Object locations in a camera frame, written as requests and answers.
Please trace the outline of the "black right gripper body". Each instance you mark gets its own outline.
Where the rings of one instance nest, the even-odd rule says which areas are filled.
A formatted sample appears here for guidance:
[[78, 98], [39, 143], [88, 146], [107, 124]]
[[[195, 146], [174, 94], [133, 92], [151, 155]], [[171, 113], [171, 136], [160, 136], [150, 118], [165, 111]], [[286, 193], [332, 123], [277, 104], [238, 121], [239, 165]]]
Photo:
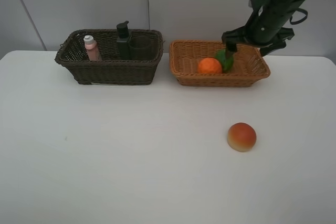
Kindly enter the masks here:
[[284, 24], [294, 13], [294, 7], [261, 6], [253, 8], [247, 23], [237, 29], [226, 31], [222, 43], [245, 44], [254, 47], [269, 47], [294, 37], [293, 29]]

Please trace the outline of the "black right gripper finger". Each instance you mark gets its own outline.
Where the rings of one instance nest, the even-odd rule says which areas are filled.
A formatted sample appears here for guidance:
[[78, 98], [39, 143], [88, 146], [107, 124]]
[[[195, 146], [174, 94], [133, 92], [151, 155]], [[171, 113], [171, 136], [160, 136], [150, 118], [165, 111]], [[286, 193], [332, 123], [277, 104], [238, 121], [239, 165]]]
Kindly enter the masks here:
[[286, 42], [284, 40], [276, 40], [274, 43], [260, 48], [259, 52], [262, 57], [270, 54], [271, 52], [274, 52], [279, 49], [283, 49], [286, 47]]
[[225, 58], [228, 60], [237, 52], [237, 44], [232, 41], [226, 41]]

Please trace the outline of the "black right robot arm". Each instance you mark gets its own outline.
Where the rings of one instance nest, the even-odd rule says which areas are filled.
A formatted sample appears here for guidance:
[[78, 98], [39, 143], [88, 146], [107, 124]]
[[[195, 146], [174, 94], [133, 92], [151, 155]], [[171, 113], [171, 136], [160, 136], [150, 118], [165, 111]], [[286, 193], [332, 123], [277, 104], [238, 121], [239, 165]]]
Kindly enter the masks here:
[[297, 25], [305, 21], [305, 18], [292, 20], [295, 12], [308, 14], [300, 8], [304, 1], [249, 0], [253, 12], [247, 23], [222, 35], [222, 42], [226, 46], [225, 57], [233, 56], [239, 44], [258, 48], [261, 56], [285, 48], [286, 41], [291, 40], [295, 34], [293, 29], [285, 28], [284, 24], [289, 22], [291, 25]]

